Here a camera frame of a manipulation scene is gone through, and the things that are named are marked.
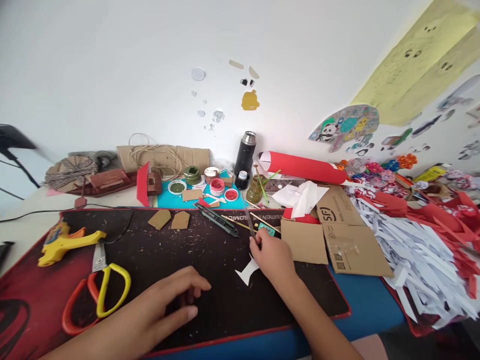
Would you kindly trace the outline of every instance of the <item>scissors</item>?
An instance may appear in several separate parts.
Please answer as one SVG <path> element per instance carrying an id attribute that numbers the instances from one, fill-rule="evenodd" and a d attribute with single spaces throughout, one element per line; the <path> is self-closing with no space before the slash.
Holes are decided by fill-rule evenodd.
<path id="1" fill-rule="evenodd" d="M 101 281 L 101 287 L 99 291 L 97 288 L 97 285 L 95 284 L 95 278 L 97 277 L 97 273 L 100 270 L 103 271 L 103 279 Z M 119 273 L 124 278 L 125 288 L 123 289 L 123 293 L 120 297 L 120 300 L 118 300 L 116 305 L 112 307 L 110 310 L 105 311 L 105 295 L 107 293 L 107 287 L 109 284 L 111 270 Z M 63 327 L 63 330 L 71 336 L 75 336 L 84 332 L 85 330 L 91 328 L 93 325 L 98 323 L 102 318 L 106 318 L 107 316 L 113 314 L 116 310 L 118 310 L 118 308 L 125 301 L 125 298 L 127 297 L 130 290 L 130 285 L 132 284 L 132 279 L 130 278 L 130 274 L 127 270 L 125 270 L 123 267 L 115 263 L 107 264 L 107 257 L 105 255 L 105 246 L 102 242 L 99 242 L 95 245 L 91 271 L 92 272 L 87 279 L 82 279 L 78 283 L 75 290 L 70 295 L 70 298 L 68 299 L 68 302 L 65 305 L 65 309 L 63 310 L 61 325 Z M 97 319 L 87 326 L 79 327 L 79 326 L 76 326 L 72 321 L 72 309 L 77 298 L 79 297 L 80 292 L 84 288 L 85 283 L 87 285 L 87 288 L 88 288 L 88 291 L 90 292 L 91 297 L 96 303 Z"/>

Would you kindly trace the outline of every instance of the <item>yellow poster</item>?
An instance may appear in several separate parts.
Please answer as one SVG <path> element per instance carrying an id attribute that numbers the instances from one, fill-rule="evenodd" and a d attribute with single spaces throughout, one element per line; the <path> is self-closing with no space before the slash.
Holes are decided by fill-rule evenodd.
<path id="1" fill-rule="evenodd" d="M 434 0 L 352 104 L 376 107 L 381 124 L 404 126 L 479 58 L 479 20 L 454 0 Z"/>

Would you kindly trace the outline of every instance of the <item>yellow scissors handle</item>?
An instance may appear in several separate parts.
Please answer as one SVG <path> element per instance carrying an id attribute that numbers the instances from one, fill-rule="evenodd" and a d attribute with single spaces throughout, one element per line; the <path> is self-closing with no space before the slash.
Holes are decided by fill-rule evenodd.
<path id="1" fill-rule="evenodd" d="M 120 300 L 118 300 L 116 305 L 112 307 L 110 310 L 104 311 L 105 294 L 107 293 L 107 286 L 109 285 L 111 269 L 123 276 L 123 278 L 125 279 L 125 289 L 123 289 L 123 294 L 121 295 Z M 130 285 L 132 284 L 132 279 L 130 278 L 129 272 L 125 270 L 123 267 L 118 266 L 115 263 L 111 263 L 110 265 L 105 267 L 103 269 L 103 273 L 104 274 L 103 274 L 103 280 L 101 281 L 101 288 L 100 288 L 100 294 L 98 296 L 98 303 L 96 304 L 96 315 L 99 318 L 106 318 L 107 316 L 113 314 L 115 311 L 118 310 L 118 308 L 125 301 L 125 298 L 127 297 L 127 294 L 129 293 L 129 290 L 130 290 Z"/>

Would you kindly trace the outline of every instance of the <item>orange scissors handle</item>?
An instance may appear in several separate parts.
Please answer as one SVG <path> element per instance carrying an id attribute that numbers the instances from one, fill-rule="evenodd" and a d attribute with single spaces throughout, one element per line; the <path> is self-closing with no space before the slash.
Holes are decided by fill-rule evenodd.
<path id="1" fill-rule="evenodd" d="M 95 304 L 99 302 L 100 293 L 97 288 L 97 285 L 95 284 L 96 276 L 97 276 L 97 273 L 93 272 L 88 276 L 88 279 L 82 279 L 76 286 L 75 290 L 71 293 L 70 298 L 68 299 L 68 302 L 65 305 L 65 309 L 63 309 L 63 314 L 61 316 L 61 326 L 68 335 L 76 336 L 84 332 L 85 330 L 91 328 L 93 325 L 95 325 L 100 321 L 100 319 L 97 317 L 97 319 L 94 322 L 84 327 L 79 327 L 75 325 L 74 322 L 72 321 L 72 309 L 74 307 L 75 302 L 77 301 L 77 298 L 79 297 L 80 292 L 84 288 L 85 283 L 87 285 L 87 288 L 88 288 L 88 291 L 90 292 L 91 297 L 95 301 Z"/>

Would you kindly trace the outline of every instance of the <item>yellow glue gun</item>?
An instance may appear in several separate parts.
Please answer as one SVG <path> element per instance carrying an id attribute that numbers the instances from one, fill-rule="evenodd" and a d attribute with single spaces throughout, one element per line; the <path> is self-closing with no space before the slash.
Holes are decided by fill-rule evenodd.
<path id="1" fill-rule="evenodd" d="M 103 231 L 96 231 L 91 235 L 76 237 L 69 236 L 70 226 L 66 222 L 59 222 L 49 233 L 41 252 L 43 255 L 38 259 L 39 267 L 47 267 L 63 259 L 68 250 L 94 245 L 100 239 L 107 237 Z"/>

